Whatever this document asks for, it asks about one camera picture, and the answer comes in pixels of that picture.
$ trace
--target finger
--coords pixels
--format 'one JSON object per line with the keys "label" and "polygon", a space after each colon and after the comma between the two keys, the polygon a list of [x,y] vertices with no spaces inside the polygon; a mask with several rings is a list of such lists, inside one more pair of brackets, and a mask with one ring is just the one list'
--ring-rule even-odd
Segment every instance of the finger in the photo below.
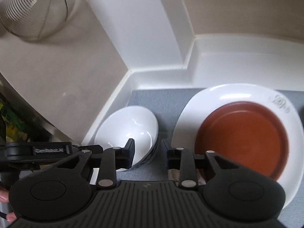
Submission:
{"label": "finger", "polygon": [[9,192],[5,189],[0,189],[0,202],[9,202]]}
{"label": "finger", "polygon": [[17,219],[16,215],[13,212],[10,212],[6,215],[6,220],[9,223],[13,223]]}

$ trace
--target wire mesh strainer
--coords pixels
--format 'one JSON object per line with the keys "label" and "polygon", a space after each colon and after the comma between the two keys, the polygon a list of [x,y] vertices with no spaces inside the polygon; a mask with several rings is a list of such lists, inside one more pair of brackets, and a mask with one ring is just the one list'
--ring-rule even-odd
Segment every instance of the wire mesh strainer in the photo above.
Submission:
{"label": "wire mesh strainer", "polygon": [[10,33],[37,40],[58,30],[76,0],[0,0],[0,20]]}

